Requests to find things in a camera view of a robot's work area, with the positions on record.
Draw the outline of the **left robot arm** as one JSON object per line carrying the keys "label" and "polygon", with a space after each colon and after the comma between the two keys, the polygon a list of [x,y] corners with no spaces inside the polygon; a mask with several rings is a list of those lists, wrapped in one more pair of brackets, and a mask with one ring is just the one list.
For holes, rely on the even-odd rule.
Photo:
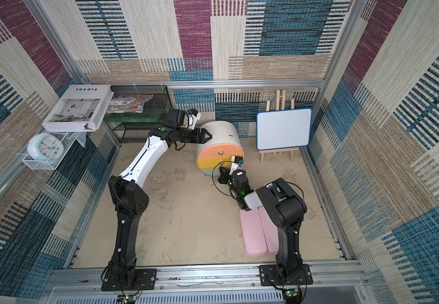
{"label": "left robot arm", "polygon": [[213,135],[203,128],[153,128],[133,162],[119,176],[109,177],[108,186],[117,212],[118,228],[114,252],[105,271],[105,283],[130,289],[138,282],[135,243],[140,218],[150,201],[143,185],[157,161],[172,145],[204,144],[212,138]]}

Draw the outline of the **pale green drawer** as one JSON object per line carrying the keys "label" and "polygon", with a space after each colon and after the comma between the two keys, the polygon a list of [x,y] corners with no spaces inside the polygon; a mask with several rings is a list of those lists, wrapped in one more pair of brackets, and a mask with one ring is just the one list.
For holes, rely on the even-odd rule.
{"label": "pale green drawer", "polygon": [[219,177],[221,175],[220,168],[206,168],[201,170],[205,175],[211,177]]}

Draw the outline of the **white round drawer cabinet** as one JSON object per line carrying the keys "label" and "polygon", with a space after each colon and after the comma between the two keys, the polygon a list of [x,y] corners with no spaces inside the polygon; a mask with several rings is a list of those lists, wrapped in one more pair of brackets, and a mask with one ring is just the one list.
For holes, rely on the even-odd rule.
{"label": "white round drawer cabinet", "polygon": [[233,124],[229,122],[212,121],[203,124],[201,128],[208,130],[212,134],[212,139],[204,144],[211,145],[211,144],[220,144],[220,143],[233,143],[241,146],[241,142],[237,134],[237,129]]}

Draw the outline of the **yellow drawer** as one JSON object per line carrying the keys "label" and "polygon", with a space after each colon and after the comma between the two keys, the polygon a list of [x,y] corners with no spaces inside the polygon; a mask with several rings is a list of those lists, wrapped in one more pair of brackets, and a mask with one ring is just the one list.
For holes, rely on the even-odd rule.
{"label": "yellow drawer", "polygon": [[197,165],[200,170],[213,169],[219,163],[231,161],[232,157],[228,155],[218,155],[216,157],[201,157],[197,159]]}

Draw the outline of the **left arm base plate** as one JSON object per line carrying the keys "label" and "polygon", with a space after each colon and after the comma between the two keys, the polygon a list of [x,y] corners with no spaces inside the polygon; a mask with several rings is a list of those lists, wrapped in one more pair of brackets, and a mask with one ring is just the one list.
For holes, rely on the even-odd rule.
{"label": "left arm base plate", "polygon": [[105,268],[101,275],[101,291],[153,290],[156,276],[157,269],[128,269],[114,274]]}

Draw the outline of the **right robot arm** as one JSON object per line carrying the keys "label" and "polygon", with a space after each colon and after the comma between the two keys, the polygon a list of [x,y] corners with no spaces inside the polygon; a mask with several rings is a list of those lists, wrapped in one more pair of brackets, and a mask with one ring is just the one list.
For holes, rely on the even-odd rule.
{"label": "right robot arm", "polygon": [[228,186],[227,196],[236,200],[247,213],[264,208],[266,215],[277,228],[279,249],[276,255],[276,273],[281,282],[308,277],[299,251],[299,230],[308,208],[304,195],[292,187],[294,183],[278,178],[256,190],[249,185],[247,172],[242,169],[242,157],[220,162],[215,169],[219,177],[213,183]]}

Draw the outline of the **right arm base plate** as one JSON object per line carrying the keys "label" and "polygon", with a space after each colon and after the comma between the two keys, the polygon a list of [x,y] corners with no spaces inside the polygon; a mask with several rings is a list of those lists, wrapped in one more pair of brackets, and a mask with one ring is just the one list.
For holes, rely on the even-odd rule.
{"label": "right arm base plate", "polygon": [[308,264],[303,263],[294,267],[292,272],[281,268],[279,265],[262,264],[258,267],[261,286],[283,287],[290,285],[313,284],[312,273]]}

